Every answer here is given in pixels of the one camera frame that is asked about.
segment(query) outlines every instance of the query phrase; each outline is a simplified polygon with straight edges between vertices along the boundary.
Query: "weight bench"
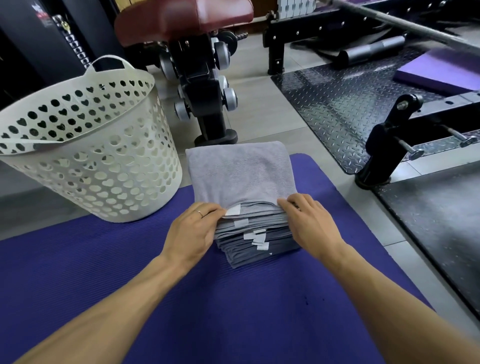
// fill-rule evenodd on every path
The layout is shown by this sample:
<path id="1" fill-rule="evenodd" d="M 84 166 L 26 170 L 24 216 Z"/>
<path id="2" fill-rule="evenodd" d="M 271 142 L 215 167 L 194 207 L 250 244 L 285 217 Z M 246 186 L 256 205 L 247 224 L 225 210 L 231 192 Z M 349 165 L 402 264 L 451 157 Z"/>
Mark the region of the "weight bench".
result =
<path id="1" fill-rule="evenodd" d="M 146 0 L 126 8 L 115 20 L 115 33 L 124 47 L 155 41 L 166 46 L 159 63 L 167 79 L 180 82 L 181 100 L 175 104 L 179 119 L 198 119 L 202 135 L 195 146 L 238 140 L 223 117 L 224 105 L 227 111 L 237 108 L 237 95 L 217 69 L 228 68 L 237 41 L 246 35 L 221 29 L 252 19 L 250 0 Z"/>

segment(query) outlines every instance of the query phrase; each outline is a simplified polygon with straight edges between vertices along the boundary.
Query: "white plastic basket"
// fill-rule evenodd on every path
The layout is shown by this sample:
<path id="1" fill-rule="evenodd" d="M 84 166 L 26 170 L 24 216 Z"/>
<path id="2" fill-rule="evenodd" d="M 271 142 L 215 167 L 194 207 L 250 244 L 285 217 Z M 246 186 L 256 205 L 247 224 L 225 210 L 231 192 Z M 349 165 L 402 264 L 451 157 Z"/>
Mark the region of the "white plastic basket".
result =
<path id="1" fill-rule="evenodd" d="M 153 76 L 104 57 L 125 68 L 90 66 L 0 112 L 0 160 L 104 220 L 134 221 L 172 198 L 182 169 Z"/>

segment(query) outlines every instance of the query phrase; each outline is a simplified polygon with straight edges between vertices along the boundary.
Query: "towel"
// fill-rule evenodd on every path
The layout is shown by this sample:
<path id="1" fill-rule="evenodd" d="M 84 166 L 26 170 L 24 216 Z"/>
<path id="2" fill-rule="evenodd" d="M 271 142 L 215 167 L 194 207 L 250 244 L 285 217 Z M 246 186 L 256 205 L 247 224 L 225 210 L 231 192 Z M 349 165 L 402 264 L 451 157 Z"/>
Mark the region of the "towel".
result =
<path id="1" fill-rule="evenodd" d="M 290 157 L 281 142 L 201 146 L 185 151 L 195 201 L 223 208 L 294 194 Z"/>

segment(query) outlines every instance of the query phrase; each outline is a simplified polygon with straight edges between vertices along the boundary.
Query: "diamond plate floor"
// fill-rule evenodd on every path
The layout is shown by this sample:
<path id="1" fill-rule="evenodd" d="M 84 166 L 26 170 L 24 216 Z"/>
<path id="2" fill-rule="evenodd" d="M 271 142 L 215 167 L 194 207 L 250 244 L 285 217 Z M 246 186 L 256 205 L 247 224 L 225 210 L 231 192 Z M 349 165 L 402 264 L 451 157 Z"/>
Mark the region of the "diamond plate floor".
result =
<path id="1" fill-rule="evenodd" d="M 421 55 L 407 48 L 398 55 L 335 70 L 323 65 L 272 76 L 282 94 L 347 174 L 368 160 L 365 142 L 374 125 L 383 122 L 396 99 L 415 93 L 425 102 L 443 96 L 393 81 L 395 71 Z M 422 146 L 425 155 L 458 147 L 447 138 Z"/>

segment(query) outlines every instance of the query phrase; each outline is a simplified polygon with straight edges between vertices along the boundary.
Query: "purple pad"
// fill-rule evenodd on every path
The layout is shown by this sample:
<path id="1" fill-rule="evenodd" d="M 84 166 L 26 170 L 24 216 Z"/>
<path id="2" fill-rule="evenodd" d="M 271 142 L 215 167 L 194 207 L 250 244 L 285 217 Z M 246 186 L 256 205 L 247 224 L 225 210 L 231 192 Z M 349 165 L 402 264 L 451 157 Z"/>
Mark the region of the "purple pad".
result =
<path id="1" fill-rule="evenodd" d="M 450 48 L 433 49 L 397 70 L 394 80 L 447 95 L 480 90 L 480 58 Z"/>
<path id="2" fill-rule="evenodd" d="M 297 190 L 344 239 L 427 303 L 314 160 L 291 156 Z M 0 243 L 0 363 L 10 364 L 128 282 L 162 250 L 191 186 L 158 212 L 114 224 L 92 215 Z M 213 244 L 164 298 L 125 363 L 383 363 L 347 295 L 304 250 L 232 269 Z"/>

